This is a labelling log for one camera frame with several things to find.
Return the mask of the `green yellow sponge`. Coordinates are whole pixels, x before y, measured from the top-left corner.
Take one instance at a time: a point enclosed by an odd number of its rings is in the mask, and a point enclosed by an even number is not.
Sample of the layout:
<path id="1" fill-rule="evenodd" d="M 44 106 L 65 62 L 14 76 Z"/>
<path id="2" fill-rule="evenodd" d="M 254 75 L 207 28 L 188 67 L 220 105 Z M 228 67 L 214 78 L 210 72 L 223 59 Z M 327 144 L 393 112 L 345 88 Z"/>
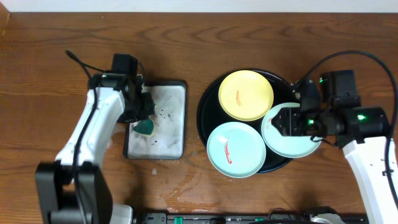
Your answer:
<path id="1" fill-rule="evenodd" d="M 138 121 L 132 127 L 132 130 L 144 136 L 151 136 L 155 130 L 155 123 L 152 119 Z"/>

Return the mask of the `light blue front plate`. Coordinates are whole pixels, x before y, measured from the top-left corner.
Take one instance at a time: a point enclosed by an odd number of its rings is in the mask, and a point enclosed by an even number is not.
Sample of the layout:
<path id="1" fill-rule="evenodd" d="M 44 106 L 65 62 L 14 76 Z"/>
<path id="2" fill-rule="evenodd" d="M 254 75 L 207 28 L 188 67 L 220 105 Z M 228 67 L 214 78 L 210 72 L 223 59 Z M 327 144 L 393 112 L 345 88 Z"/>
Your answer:
<path id="1" fill-rule="evenodd" d="M 215 128 L 207 140 L 206 151 L 216 170 L 238 179 L 259 171 L 267 155 L 262 136 L 240 122 L 228 122 Z"/>

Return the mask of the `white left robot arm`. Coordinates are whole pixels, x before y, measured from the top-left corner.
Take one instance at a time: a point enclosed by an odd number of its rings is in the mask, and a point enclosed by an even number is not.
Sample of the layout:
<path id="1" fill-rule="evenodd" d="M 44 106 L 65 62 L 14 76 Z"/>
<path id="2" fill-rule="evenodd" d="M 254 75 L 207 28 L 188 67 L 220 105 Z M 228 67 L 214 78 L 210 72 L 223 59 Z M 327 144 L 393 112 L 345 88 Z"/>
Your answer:
<path id="1" fill-rule="evenodd" d="M 102 163 L 121 116 L 130 122 L 153 112 L 143 75 L 102 73 L 88 82 L 85 108 L 54 162 L 41 162 L 35 184 L 44 223 L 132 223 L 133 209 L 113 202 Z"/>

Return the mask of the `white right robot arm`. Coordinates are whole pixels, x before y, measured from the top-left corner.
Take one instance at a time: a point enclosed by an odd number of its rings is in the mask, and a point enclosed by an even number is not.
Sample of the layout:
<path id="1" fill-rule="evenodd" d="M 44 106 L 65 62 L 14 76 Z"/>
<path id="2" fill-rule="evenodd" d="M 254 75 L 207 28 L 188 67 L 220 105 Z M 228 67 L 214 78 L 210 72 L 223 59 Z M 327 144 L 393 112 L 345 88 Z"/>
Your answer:
<path id="1" fill-rule="evenodd" d="M 384 110 L 361 106 L 352 70 L 324 73 L 319 88 L 306 80 L 299 91 L 299 105 L 277 109 L 273 127 L 280 136 L 312 142 L 334 136 L 353 170 L 369 222 L 397 222 L 390 188 L 397 183 L 397 161 Z"/>

